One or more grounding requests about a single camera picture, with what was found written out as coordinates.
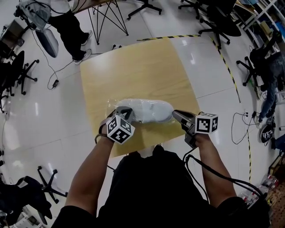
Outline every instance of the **yellow black caution tape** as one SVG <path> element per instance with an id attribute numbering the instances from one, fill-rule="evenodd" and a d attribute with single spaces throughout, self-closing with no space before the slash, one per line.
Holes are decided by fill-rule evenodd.
<path id="1" fill-rule="evenodd" d="M 231 77 L 232 77 L 232 81 L 233 81 L 233 84 L 235 85 L 236 93 L 237 93 L 237 96 L 238 96 L 238 98 L 239 98 L 239 102 L 241 103 L 241 101 L 240 101 L 240 95 L 239 95 L 239 92 L 237 91 L 236 81 L 235 81 L 235 79 L 233 78 L 232 72 L 231 72 L 230 68 L 228 67 L 228 65 L 227 65 L 227 63 L 226 63 L 226 60 L 224 59 L 224 57 L 223 57 L 221 51 L 218 49 L 216 43 L 214 42 L 214 40 L 213 40 L 212 38 L 211 38 L 211 40 L 212 40 L 213 44 L 215 45 L 215 47 L 217 48 L 217 50 L 218 50 L 218 52 L 219 52 L 221 58 L 222 58 L 223 61 L 224 61 L 224 64 L 226 65 L 226 67 L 227 67 L 227 69 L 228 69 L 228 72 L 230 73 L 230 75 L 231 75 Z"/>
<path id="2" fill-rule="evenodd" d="M 248 134 L 248 150 L 249 150 L 249 182 L 251 183 L 251 152 L 250 152 L 249 134 Z"/>
<path id="3" fill-rule="evenodd" d="M 147 38 L 137 41 L 151 41 L 151 40 L 159 40 L 164 38 L 183 38 L 183 37 L 200 37 L 201 35 L 179 35 L 179 36 L 170 36 L 170 37 L 155 37 L 155 38 Z"/>

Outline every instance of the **forearm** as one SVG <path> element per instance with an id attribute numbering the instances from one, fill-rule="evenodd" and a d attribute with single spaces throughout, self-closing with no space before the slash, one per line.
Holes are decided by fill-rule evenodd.
<path id="1" fill-rule="evenodd" d="M 203 163 L 220 174 L 231 177 L 210 138 L 199 145 L 199 151 Z M 218 207 L 227 198 L 236 196 L 232 182 L 216 176 L 205 168 L 202 168 L 202 172 L 206 191 L 212 206 Z"/>
<path id="2" fill-rule="evenodd" d="M 105 137 L 99 140 L 73 178 L 65 205 L 76 205 L 96 214 L 97 201 L 113 144 Z"/>

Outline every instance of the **floor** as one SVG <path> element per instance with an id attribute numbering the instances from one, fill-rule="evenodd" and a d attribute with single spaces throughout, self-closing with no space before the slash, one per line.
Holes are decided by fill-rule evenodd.
<path id="1" fill-rule="evenodd" d="M 195 12 L 192 9 L 179 10 L 179 0 L 155 0 L 153 5 L 163 9 L 162 15 L 145 9 L 133 16 L 130 21 L 126 20 L 127 14 L 141 3 L 128 0 L 119 1 L 118 4 L 130 35 L 126 36 L 110 22 L 105 21 L 100 45 L 96 45 L 92 37 L 86 49 L 91 48 L 93 53 L 104 53 L 110 51 L 113 44 L 131 45 L 137 43 L 137 39 L 197 34 L 205 26 L 195 19 Z M 82 30 L 91 29 L 86 10 L 76 16 L 81 23 Z M 93 23 L 96 23 L 96 15 L 93 16 Z M 57 58 L 48 57 L 48 59 L 50 65 L 55 70 L 59 70 L 71 62 L 71 56 L 65 50 L 56 30 L 52 27 L 51 30 L 59 42 L 60 50 Z M 247 126 L 240 116 L 235 117 L 232 129 L 231 125 L 235 112 L 248 112 L 251 116 L 254 110 L 260 111 L 261 108 L 262 101 L 257 100 L 252 87 L 242 86 L 247 71 L 236 65 L 237 60 L 243 60 L 249 55 L 249 46 L 252 46 L 252 43 L 243 31 L 241 37 L 231 37 L 230 45 L 226 45 L 222 39 L 222 54 L 236 81 L 241 101 L 239 103 L 231 76 L 209 35 L 214 37 L 213 34 L 206 33 L 202 37 L 177 38 L 171 41 L 187 72 L 200 109 L 219 115 L 219 129 L 211 135 L 211 139 L 225 166 L 233 178 L 248 181 L 248 139 L 245 137 L 238 145 L 235 145 L 231 139 L 231 130 L 233 140 L 239 141 L 244 136 Z M 31 72 L 31 76 L 37 77 L 38 82 L 27 81 L 25 85 L 27 94 L 22 96 L 20 88 L 17 88 L 15 96 L 9 97 L 5 103 L 8 115 L 0 116 L 0 129 L 5 123 L 2 139 L 6 164 L 1 167 L 1 171 L 7 182 L 13 184 L 25 175 L 39 180 L 37 173 L 39 165 L 43 167 L 44 176 L 47 179 L 51 176 L 52 170 L 57 169 L 58 174 L 54 184 L 65 192 L 68 191 L 77 169 L 94 147 L 94 136 L 85 110 L 80 67 L 72 63 L 58 72 L 57 76 L 60 81 L 58 87 L 48 90 L 47 83 L 53 71 L 48 67 L 31 31 L 24 35 L 24 40 L 25 44 L 19 50 L 25 51 L 25 61 L 30 63 L 34 59 L 40 60 Z M 284 119 L 281 119 L 284 111 L 283 106 L 278 106 L 276 109 L 277 127 L 285 124 Z M 282 132 L 276 130 L 276 137 L 281 134 Z M 164 148 L 176 152 L 182 158 L 183 154 L 189 150 L 183 137 L 165 142 Z M 253 184 L 258 185 L 278 151 L 271 150 L 270 143 L 265 147 L 259 141 L 259 130 L 255 126 L 249 128 L 249 141 L 252 157 L 251 180 Z M 198 149 L 193 151 L 193 154 L 198 158 Z M 120 160 L 121 157 L 110 159 L 109 165 L 115 168 Z M 201 167 L 193 161 L 189 162 L 189 166 L 203 186 Z M 107 199 L 111 178 L 112 171 L 108 169 L 98 208 Z M 235 186 L 235 188 L 237 193 L 241 191 L 239 187 Z M 65 203 L 65 198 L 58 197 L 58 199 L 60 200 L 58 204 L 52 203 L 53 219 L 48 219 L 49 227 Z M 29 209 L 37 216 L 37 212 L 32 208 Z"/>

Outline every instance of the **tabletop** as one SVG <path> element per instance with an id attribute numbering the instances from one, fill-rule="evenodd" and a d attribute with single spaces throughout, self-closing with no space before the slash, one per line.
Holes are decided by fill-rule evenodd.
<path id="1" fill-rule="evenodd" d="M 174 109 L 199 113 L 199 106 L 181 60 L 169 39 L 145 41 L 109 51 L 81 63 L 86 110 L 93 134 L 100 122 L 126 98 L 163 100 Z M 112 149 L 111 157 L 138 151 L 183 135 L 181 125 L 132 123 L 131 139 Z"/>
<path id="2" fill-rule="evenodd" d="M 83 10 L 89 9 L 93 6 L 97 6 L 106 2 L 110 2 L 111 0 L 78 0 L 78 6 L 76 7 L 76 3 L 73 4 L 76 9 L 73 9 L 74 13 L 79 13 Z"/>

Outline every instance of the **desk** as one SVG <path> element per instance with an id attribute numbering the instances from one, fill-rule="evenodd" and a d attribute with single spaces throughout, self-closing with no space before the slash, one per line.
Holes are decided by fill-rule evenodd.
<path id="1" fill-rule="evenodd" d="M 193 89 L 169 39 L 145 41 L 106 52 L 80 64 L 93 134 L 106 118 L 109 99 L 163 100 L 175 109 L 199 113 Z M 133 137 L 115 144 L 111 157 L 138 151 L 185 134 L 178 122 L 134 124 Z"/>
<path id="2" fill-rule="evenodd" d="M 101 4 L 104 4 L 106 3 L 108 5 L 108 8 L 106 9 L 105 13 L 102 13 L 100 10 L 99 10 L 99 6 Z M 118 12 L 120 13 L 120 16 L 121 16 L 121 19 L 122 19 L 122 23 L 121 21 L 119 20 L 119 18 L 117 17 L 117 15 L 115 14 L 114 10 L 111 8 L 111 4 L 114 4 L 116 6 L 116 8 L 118 9 Z M 90 11 L 89 9 L 92 8 L 93 10 L 93 14 L 95 14 L 95 11 L 97 11 L 97 26 L 96 26 L 96 32 L 94 30 L 94 26 L 93 26 L 93 22 L 92 22 L 92 18 L 91 18 L 91 15 L 90 15 Z M 121 11 L 120 11 L 120 8 L 118 6 L 118 3 L 117 3 L 117 0 L 79 0 L 79 4 L 78 4 L 78 7 L 76 7 L 73 12 L 74 13 L 79 13 L 83 10 L 86 10 L 88 9 L 88 13 L 89 13 L 89 18 L 90 18 L 90 21 L 91 21 L 91 24 L 92 24 L 92 29 L 93 29 L 93 32 L 94 32 L 94 35 L 95 35 L 95 40 L 96 40 L 96 43 L 97 45 L 99 45 L 99 38 L 100 38 L 100 35 L 101 35 L 101 31 L 102 31 L 102 27 L 103 27 L 103 23 L 105 21 L 105 18 L 107 18 L 108 20 L 110 20 L 114 25 L 116 25 L 119 29 L 121 29 L 127 36 L 129 35 L 128 34 L 128 31 L 126 29 L 126 25 L 125 25 L 125 22 L 124 22 L 124 19 L 122 17 L 122 14 L 121 14 Z M 111 10 L 112 13 L 115 15 L 115 17 L 117 18 L 117 20 L 119 21 L 120 25 L 116 24 L 114 21 L 112 21 L 109 17 L 106 16 L 108 10 Z M 100 30 L 99 30 L 99 33 L 98 33 L 98 14 L 102 14 L 104 16 L 103 20 L 102 20 L 102 24 L 101 24 L 101 27 L 100 27 Z"/>

